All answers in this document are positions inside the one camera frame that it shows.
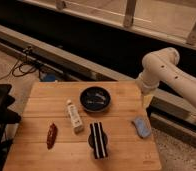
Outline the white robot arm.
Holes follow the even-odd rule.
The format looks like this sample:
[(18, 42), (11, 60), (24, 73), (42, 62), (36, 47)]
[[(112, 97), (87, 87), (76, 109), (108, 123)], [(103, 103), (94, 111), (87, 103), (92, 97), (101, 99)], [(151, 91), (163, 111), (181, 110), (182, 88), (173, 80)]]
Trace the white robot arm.
[(143, 57), (143, 71), (135, 82), (144, 95), (163, 82), (196, 108), (196, 78), (177, 67), (179, 60), (179, 52), (172, 47), (150, 52)]

